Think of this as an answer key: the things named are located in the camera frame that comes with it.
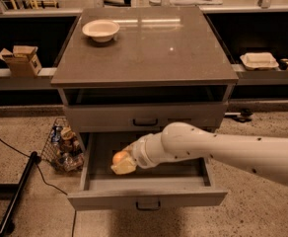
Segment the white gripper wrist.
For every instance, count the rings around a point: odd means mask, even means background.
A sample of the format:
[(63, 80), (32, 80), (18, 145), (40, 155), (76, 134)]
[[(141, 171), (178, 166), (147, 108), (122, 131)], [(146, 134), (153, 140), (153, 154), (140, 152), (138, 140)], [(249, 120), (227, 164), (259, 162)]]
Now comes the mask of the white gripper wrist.
[(111, 165), (111, 169), (117, 175), (126, 175), (136, 170), (136, 164), (142, 169), (154, 168), (157, 166), (148, 156), (146, 144), (149, 136), (142, 136), (130, 144), (130, 156), (122, 159), (118, 164)]

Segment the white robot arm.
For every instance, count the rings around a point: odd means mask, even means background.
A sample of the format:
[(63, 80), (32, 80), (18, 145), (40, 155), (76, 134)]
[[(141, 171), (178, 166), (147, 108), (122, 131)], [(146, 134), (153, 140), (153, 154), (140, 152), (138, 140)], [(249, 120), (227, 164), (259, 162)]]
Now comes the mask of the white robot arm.
[(218, 134), (184, 122), (147, 134), (112, 157), (118, 175), (163, 163), (212, 158), (288, 187), (288, 138)]

